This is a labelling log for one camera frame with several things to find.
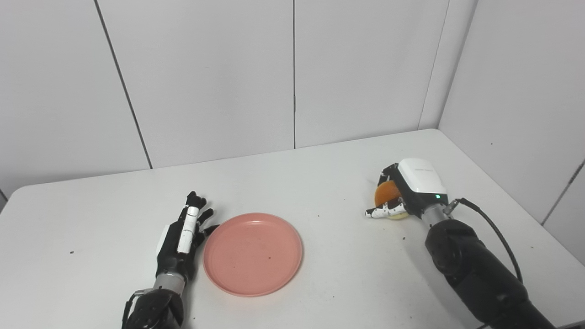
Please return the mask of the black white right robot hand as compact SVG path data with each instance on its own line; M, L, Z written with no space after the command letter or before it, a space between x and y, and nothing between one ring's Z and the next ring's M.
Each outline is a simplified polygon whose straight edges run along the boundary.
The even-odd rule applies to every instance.
M407 158L384 168L374 192L373 208L368 218L402 219L413 215L419 219L433 209L447 208L447 188L428 160Z

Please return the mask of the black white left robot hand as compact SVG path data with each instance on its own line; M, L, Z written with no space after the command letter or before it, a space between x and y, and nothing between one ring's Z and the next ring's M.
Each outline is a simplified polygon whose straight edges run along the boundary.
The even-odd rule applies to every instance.
M211 208L205 209L207 200L191 191L177 219L167 229L165 239L157 255L155 275L175 274L188 282L196 272L196 251L219 225L203 227L205 221L214 214Z

